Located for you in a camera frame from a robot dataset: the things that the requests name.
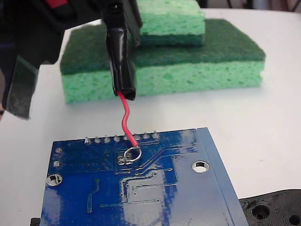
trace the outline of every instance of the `mounting hole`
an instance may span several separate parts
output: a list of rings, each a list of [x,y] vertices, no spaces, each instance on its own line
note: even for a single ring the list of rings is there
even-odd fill
[[[290,217],[290,219],[289,219],[289,222],[290,222],[290,224],[291,225],[299,225],[300,224],[300,217],[299,216],[297,216],[297,215],[292,215],[291,217]]]
[[[264,205],[258,205],[252,210],[252,214],[257,220],[264,220],[269,217],[270,210]]]
[[[209,170],[209,164],[205,161],[196,161],[192,165],[192,169],[197,173],[205,173]]]
[[[51,187],[58,186],[59,184],[62,183],[62,181],[63,181],[63,178],[59,174],[52,174],[49,177],[47,177],[47,179],[46,179],[46,183]]]

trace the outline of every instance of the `green scouring pad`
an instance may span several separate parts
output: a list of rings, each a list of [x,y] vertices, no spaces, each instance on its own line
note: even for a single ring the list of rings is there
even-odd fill
[[[67,103],[114,97],[104,25],[71,33],[61,61]],[[258,87],[265,54],[231,23],[206,20],[203,47],[140,48],[137,96]]]
[[[203,45],[205,14],[195,0],[138,0],[141,45]]]

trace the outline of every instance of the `blue circuit board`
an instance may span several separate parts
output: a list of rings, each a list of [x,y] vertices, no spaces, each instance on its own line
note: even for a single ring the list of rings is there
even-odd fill
[[[48,178],[61,183],[46,184],[40,225],[248,225],[207,128],[149,135],[131,164],[122,137],[54,142]]]

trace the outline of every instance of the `black plastic part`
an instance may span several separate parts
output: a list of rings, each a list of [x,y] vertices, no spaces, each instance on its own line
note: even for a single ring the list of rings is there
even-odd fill
[[[249,226],[301,226],[301,190],[240,199]]]
[[[30,226],[40,226],[41,218],[32,218]]]
[[[133,11],[127,0],[110,3],[103,10],[103,20],[108,30],[106,44],[114,94],[117,96],[121,90],[129,100],[136,97],[135,49],[140,43],[140,24],[135,15],[139,15],[139,12]]]

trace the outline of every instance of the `screw hole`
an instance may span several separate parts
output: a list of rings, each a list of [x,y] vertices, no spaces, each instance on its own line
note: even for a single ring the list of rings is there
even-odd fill
[[[290,224],[291,225],[299,225],[300,224],[300,217],[299,216],[297,216],[297,215],[292,215],[291,217],[290,217],[290,219],[289,219],[289,222],[290,222]]]
[[[205,173],[209,170],[209,164],[205,161],[196,161],[192,165],[192,169],[197,173]]]
[[[264,220],[269,217],[270,210],[264,205],[258,205],[252,210],[252,214],[257,220]]]

